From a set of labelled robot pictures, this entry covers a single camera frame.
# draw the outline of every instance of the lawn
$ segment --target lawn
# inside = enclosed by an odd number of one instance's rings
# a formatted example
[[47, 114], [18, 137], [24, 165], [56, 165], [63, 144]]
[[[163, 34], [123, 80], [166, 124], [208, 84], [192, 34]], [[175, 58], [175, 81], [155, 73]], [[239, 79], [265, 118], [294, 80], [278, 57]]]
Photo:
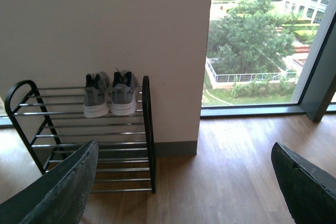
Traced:
[[231, 90], [212, 89], [209, 76], [205, 74], [202, 106], [228, 106], [228, 105], [251, 105], [251, 104], [280, 104], [289, 103], [293, 94], [293, 88], [286, 95], [280, 96], [276, 88], [270, 89], [269, 94], [258, 92], [255, 97], [248, 96], [234, 99]]
[[[270, 94], [268, 97], [258, 95], [254, 98], [241, 97], [234, 99], [231, 97], [230, 90], [216, 89], [208, 90], [208, 92], [217, 97], [220, 100], [231, 103], [232, 105], [250, 105], [250, 104], [279, 104], [279, 103], [289, 103], [292, 94], [287, 94], [286, 96], [279, 96], [278, 94]], [[217, 99], [210, 96], [205, 89], [203, 90], [202, 106], [228, 106], [227, 103], [220, 102]]]

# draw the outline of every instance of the floor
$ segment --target floor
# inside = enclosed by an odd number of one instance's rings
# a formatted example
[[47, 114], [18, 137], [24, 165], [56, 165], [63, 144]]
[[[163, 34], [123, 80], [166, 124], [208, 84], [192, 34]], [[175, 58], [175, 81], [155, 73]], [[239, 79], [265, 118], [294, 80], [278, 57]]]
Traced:
[[[80, 223], [292, 224], [271, 148], [282, 142], [336, 177], [335, 136], [336, 115], [201, 120], [196, 156], [157, 158], [156, 194], [91, 194]], [[13, 130], [0, 141], [3, 202], [39, 172]]]

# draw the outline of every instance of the white railing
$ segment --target white railing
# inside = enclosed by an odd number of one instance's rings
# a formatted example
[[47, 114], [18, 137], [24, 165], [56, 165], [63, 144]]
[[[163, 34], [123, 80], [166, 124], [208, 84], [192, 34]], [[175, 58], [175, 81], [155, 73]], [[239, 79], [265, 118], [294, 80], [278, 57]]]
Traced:
[[209, 67], [210, 72], [215, 78], [216, 82], [234, 82], [235, 78], [237, 78], [237, 82], [248, 82], [257, 79], [258, 81], [262, 81], [264, 79], [277, 81], [280, 80], [281, 77], [286, 77], [287, 79], [296, 78], [296, 72], [280, 72], [280, 73], [241, 73], [241, 74], [216, 74], [216, 71], [211, 65], [211, 62], [208, 58], [206, 58], [206, 64]]

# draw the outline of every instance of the shoe rack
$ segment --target shoe rack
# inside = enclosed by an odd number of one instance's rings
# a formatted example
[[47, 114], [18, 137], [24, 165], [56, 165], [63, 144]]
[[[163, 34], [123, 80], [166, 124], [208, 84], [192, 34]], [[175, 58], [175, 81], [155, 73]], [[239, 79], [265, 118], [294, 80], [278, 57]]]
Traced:
[[5, 109], [42, 175], [88, 141], [96, 140], [99, 157], [92, 193], [155, 193], [148, 76], [143, 77], [139, 89], [133, 115], [109, 113], [87, 119], [83, 114], [84, 87], [38, 88], [26, 80], [10, 89]]

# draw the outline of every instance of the sneaker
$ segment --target sneaker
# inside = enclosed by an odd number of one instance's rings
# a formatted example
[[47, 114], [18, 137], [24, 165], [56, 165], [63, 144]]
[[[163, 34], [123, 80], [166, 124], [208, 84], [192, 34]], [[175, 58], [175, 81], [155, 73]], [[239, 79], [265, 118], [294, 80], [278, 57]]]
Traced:
[[137, 107], [138, 81], [129, 71], [115, 72], [112, 84], [112, 114], [131, 115]]
[[110, 85], [110, 79], [104, 72], [86, 75], [84, 96], [84, 116], [86, 118], [99, 118], [109, 113], [105, 102], [105, 91]]

